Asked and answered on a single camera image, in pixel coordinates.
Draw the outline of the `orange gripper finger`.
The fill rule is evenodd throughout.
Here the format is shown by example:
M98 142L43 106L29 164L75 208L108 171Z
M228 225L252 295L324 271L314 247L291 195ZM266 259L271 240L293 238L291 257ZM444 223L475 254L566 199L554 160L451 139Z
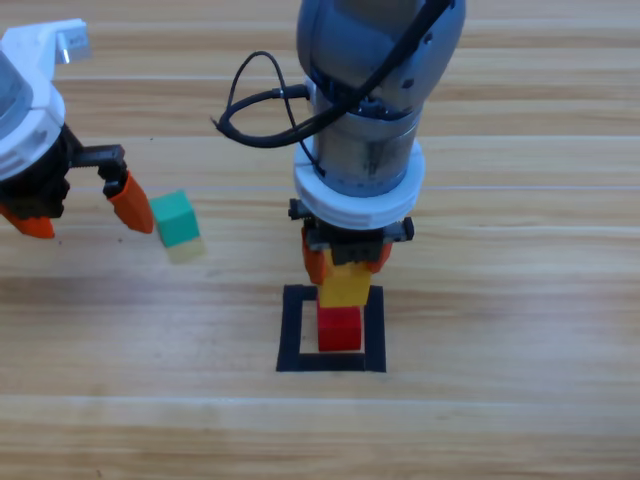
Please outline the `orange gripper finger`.
M326 277L325 252L323 250L313 250L307 241L307 228L301 228L302 254L305 269L310 281L315 285L322 285Z
M23 235L39 239L52 239L51 219L37 206L24 202L2 203L1 215Z
M131 230L151 234L154 220L150 203L130 171L113 163L100 166L98 174L104 180L103 193L122 223Z
M378 259L368 263L368 269L372 274L377 274L382 270L391 255L392 247L392 243L384 244L382 246Z

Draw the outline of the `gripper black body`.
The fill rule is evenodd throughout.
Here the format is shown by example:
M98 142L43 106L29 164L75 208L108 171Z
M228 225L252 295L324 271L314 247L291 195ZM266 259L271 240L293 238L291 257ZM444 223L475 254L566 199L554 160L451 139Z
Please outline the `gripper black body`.
M313 250L329 250L335 265L375 261L384 244L408 242L415 236L411 217L381 228L355 230L320 220L300 199L295 198L289 201L288 215L291 220L304 221L309 246Z
M1 182L1 211L20 220L59 218L70 189L66 175L73 168L96 167L105 182L103 193L111 200L124 191L128 180L124 156L121 145L85 146L64 126L35 164Z

